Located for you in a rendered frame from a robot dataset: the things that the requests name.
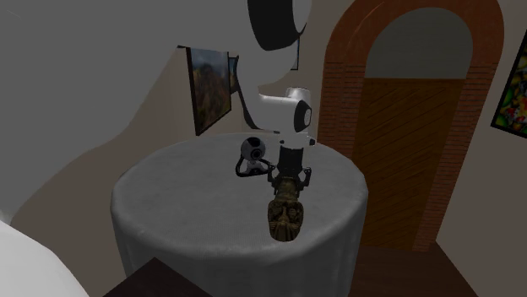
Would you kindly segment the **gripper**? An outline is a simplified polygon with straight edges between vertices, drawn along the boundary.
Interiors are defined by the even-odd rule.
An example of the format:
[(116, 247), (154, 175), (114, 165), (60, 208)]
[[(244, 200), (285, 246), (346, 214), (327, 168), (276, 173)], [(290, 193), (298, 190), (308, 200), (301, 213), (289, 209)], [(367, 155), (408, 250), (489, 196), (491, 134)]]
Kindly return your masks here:
[[(279, 161), (276, 165), (277, 170), (283, 176), (298, 176), (301, 172), (303, 172), (304, 179), (300, 181), (300, 191), (303, 191), (305, 187), (309, 186), (312, 175), (312, 169), (310, 167), (304, 168), (302, 165), (303, 155), (303, 148), (286, 148), (281, 146), (279, 152)], [(274, 193), (276, 193), (276, 179), (273, 176), (274, 170), (275, 166), (270, 165), (268, 168), (267, 178), (268, 182), (274, 189)]]

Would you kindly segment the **dark golden carved figure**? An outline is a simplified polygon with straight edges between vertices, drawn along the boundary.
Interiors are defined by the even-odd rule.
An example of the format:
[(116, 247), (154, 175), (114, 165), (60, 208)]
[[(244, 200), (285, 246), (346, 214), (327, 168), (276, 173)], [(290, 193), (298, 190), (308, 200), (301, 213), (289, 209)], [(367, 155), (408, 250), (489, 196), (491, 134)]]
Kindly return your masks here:
[(286, 177), (275, 190), (268, 205), (268, 223), (271, 237), (277, 241), (293, 241), (300, 233), (304, 208), (299, 202), (296, 181)]

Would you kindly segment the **round grey webcam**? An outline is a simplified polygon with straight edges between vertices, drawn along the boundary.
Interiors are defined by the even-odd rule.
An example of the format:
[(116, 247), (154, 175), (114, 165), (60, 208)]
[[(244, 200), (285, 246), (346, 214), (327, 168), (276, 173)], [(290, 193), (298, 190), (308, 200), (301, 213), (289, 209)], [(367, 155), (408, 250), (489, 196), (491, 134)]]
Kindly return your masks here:
[(235, 172), (239, 177), (262, 176), (272, 172), (274, 166), (264, 159), (265, 143), (256, 137), (250, 137), (242, 142), (240, 158), (236, 163)]

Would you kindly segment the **round table with grey cloth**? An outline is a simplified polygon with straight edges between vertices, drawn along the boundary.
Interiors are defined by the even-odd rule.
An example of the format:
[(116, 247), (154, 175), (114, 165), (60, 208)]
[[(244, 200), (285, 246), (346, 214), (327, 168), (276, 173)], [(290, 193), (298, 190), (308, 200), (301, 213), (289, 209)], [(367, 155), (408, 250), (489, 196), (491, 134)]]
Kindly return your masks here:
[(119, 178), (111, 220), (125, 273), (157, 258), (212, 297), (348, 297), (367, 209), (363, 174), (330, 147), (307, 148), (300, 233), (279, 242), (269, 233), (272, 186), (236, 175), (244, 140), (176, 143)]

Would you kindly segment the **arched brick wooden door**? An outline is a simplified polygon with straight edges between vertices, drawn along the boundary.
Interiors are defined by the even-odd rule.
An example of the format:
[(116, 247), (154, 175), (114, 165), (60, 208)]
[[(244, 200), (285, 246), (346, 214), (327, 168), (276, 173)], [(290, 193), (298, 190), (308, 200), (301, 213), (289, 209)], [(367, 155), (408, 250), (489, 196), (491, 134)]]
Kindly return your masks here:
[[(443, 8), (467, 25), (463, 78), (368, 78), (367, 56), (388, 25)], [(504, 40), (498, 0), (354, 0), (326, 48), (318, 141), (367, 181), (365, 246), (426, 251), (437, 238)]]

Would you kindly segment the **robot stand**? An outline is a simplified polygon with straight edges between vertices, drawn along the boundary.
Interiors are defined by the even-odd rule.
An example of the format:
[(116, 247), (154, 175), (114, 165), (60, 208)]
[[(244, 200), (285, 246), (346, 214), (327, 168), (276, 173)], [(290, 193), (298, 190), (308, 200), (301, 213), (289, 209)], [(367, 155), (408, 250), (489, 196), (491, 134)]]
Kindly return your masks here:
[(103, 297), (213, 296), (154, 257)]

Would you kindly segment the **landscape wall picture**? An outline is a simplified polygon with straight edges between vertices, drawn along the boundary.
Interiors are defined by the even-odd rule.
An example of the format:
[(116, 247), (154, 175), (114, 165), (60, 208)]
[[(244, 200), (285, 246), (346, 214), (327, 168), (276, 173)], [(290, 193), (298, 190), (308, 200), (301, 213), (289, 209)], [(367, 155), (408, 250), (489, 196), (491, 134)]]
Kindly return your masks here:
[(200, 136), (231, 111), (227, 51), (186, 47), (194, 129)]

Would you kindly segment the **colourful wall picture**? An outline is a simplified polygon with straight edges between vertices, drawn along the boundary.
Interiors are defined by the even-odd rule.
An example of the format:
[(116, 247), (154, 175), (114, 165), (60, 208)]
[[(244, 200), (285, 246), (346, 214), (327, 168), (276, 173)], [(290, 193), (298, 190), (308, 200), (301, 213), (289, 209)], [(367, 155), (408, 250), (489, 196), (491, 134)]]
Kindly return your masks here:
[(527, 138), (527, 30), (494, 112), (491, 126)]

